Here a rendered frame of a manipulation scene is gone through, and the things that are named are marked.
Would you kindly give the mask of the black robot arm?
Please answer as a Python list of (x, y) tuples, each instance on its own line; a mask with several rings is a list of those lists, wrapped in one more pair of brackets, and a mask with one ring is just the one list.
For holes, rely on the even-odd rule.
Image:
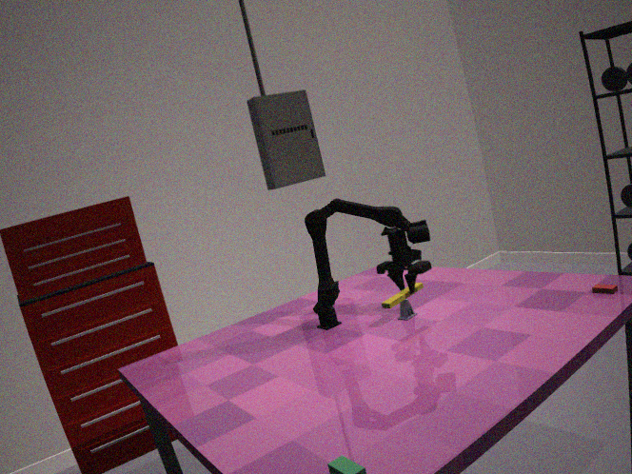
[(410, 223), (397, 207), (374, 207), (336, 198), (325, 207), (311, 211), (305, 218), (305, 224), (312, 238), (319, 277), (318, 303), (313, 311), (319, 316), (317, 327), (326, 330), (342, 323), (338, 321), (333, 307), (341, 291), (339, 282), (334, 282), (331, 277), (326, 247), (326, 218), (335, 212), (369, 218), (387, 226), (381, 235), (388, 236), (390, 248), (407, 246), (405, 231), (408, 242), (412, 244), (430, 241), (426, 221)]

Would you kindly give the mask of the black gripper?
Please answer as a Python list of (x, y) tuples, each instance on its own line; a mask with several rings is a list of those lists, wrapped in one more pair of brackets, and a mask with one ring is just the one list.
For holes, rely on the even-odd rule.
[(389, 277), (393, 283), (400, 289), (405, 289), (405, 283), (403, 279), (404, 270), (408, 271), (405, 275), (408, 287), (411, 293), (415, 290), (417, 275), (431, 269), (431, 264), (428, 261), (420, 261), (414, 265), (414, 261), (410, 261), (409, 251), (411, 247), (398, 247), (391, 248), (389, 255), (391, 255), (392, 262), (384, 262), (377, 266), (378, 274), (385, 274), (387, 271), (387, 277)]

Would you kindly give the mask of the green block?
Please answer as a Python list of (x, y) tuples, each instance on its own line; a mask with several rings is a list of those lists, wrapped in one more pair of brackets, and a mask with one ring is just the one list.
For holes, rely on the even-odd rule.
[(344, 455), (327, 464), (330, 474), (366, 474), (365, 468)]

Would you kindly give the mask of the yellow bar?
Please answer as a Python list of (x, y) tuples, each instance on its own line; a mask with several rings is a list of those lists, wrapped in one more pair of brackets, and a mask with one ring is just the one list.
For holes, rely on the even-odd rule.
[(414, 293), (416, 293), (421, 288), (423, 288), (423, 283), (416, 283), (415, 284), (415, 290), (414, 290), (413, 293), (411, 293), (409, 287), (406, 287), (405, 289), (401, 290), (400, 292), (396, 293), (395, 295), (393, 295), (390, 298), (386, 299), (385, 301), (381, 302), (382, 308), (392, 308), (392, 307), (396, 306), (401, 301), (403, 301), (406, 298), (408, 298), (409, 296), (413, 295)]

